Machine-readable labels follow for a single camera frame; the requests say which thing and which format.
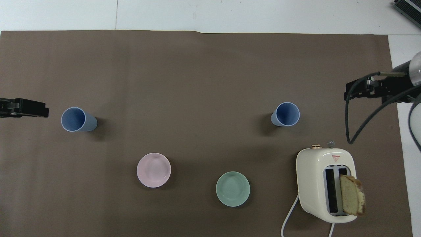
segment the toaster slot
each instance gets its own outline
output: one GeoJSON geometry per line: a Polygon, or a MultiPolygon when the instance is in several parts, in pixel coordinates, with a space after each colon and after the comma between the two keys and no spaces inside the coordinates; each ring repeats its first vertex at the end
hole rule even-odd
{"type": "Polygon", "coordinates": [[[348,215],[342,206],[342,193],[340,175],[351,175],[349,168],[345,165],[329,165],[324,170],[326,206],[328,212],[333,216],[348,215]]]}

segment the black cable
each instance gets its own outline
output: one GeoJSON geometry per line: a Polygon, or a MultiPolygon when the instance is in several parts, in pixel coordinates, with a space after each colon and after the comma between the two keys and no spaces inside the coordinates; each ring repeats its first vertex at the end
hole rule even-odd
{"type": "Polygon", "coordinates": [[[401,93],[391,97],[390,99],[388,99],[387,101],[385,101],[383,104],[381,104],[376,110],[374,110],[366,119],[365,121],[361,124],[361,126],[358,128],[357,132],[355,132],[354,136],[352,137],[352,139],[349,139],[349,126],[348,126],[348,106],[349,106],[349,99],[351,97],[351,94],[353,92],[353,90],[357,87],[357,85],[359,83],[361,83],[362,81],[366,80],[366,78],[369,78],[371,76],[374,75],[379,75],[380,72],[376,72],[376,73],[372,73],[369,74],[365,77],[362,77],[360,79],[358,79],[349,89],[348,95],[346,97],[346,103],[345,103],[345,133],[346,133],[346,140],[348,141],[349,144],[353,144],[354,141],[357,139],[358,135],[360,134],[360,132],[362,131],[362,129],[368,124],[368,122],[378,113],[380,112],[384,107],[388,106],[389,104],[392,104],[394,102],[396,102],[397,100],[399,100],[400,98],[402,98],[403,96],[406,96],[418,89],[421,88],[421,85],[417,85],[414,87],[411,87],[405,91],[402,91],[401,93]]]}
{"type": "Polygon", "coordinates": [[[409,122],[410,121],[410,118],[411,118],[412,111],[420,103],[421,103],[421,94],[418,95],[418,97],[415,99],[414,103],[412,104],[411,109],[409,110],[409,114],[408,114],[408,127],[409,127],[409,133],[411,134],[411,137],[414,140],[415,145],[417,145],[418,149],[421,151],[421,145],[418,142],[418,140],[415,138],[414,134],[412,133],[411,123],[409,122]]]}

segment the plate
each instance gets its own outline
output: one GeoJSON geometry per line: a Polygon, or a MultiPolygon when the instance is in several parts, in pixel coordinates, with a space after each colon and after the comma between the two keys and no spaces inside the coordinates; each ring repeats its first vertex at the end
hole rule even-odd
{"type": "Polygon", "coordinates": [[[157,188],[165,184],[171,174],[167,157],[159,153],[149,153],[137,164],[137,178],[146,187],[157,188]]]}
{"type": "Polygon", "coordinates": [[[247,201],[250,195],[250,184],[241,173],[227,172],[216,183],[216,195],[225,205],[237,207],[247,201]]]}

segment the white table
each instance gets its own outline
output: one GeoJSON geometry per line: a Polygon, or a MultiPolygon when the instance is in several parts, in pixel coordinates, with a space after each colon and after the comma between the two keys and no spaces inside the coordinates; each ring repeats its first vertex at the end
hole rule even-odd
{"type": "MultiPolygon", "coordinates": [[[[195,30],[389,35],[396,67],[421,51],[421,29],[385,0],[0,0],[0,30],[195,30]]],[[[421,153],[398,104],[414,236],[421,236],[421,153]]]]}

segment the white cable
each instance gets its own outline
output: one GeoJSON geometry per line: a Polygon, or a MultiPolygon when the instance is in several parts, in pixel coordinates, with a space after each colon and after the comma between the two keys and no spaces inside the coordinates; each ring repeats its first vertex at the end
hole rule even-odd
{"type": "Polygon", "coordinates": [[[334,227],[335,227],[335,223],[332,223],[332,226],[330,227],[329,237],[332,237],[334,227]]]}
{"type": "MultiPolygon", "coordinates": [[[[292,204],[290,211],[288,212],[287,216],[285,217],[284,223],[282,224],[281,237],[284,237],[284,228],[285,228],[285,225],[286,225],[286,223],[287,223],[287,221],[289,219],[289,216],[291,215],[292,210],[294,210],[295,205],[297,205],[297,202],[298,202],[298,195],[295,198],[295,201],[292,204]]],[[[335,227],[335,223],[332,223],[332,225],[330,226],[329,237],[332,237],[332,233],[333,233],[333,228],[334,227],[335,227]]]]}
{"type": "Polygon", "coordinates": [[[288,221],[289,216],[291,215],[292,210],[294,209],[295,205],[297,205],[297,201],[298,201],[298,195],[297,198],[295,198],[294,203],[292,204],[292,207],[290,209],[290,211],[288,212],[287,217],[285,217],[284,223],[282,224],[282,228],[281,228],[281,237],[284,237],[284,228],[285,228],[285,224],[288,221]]]}

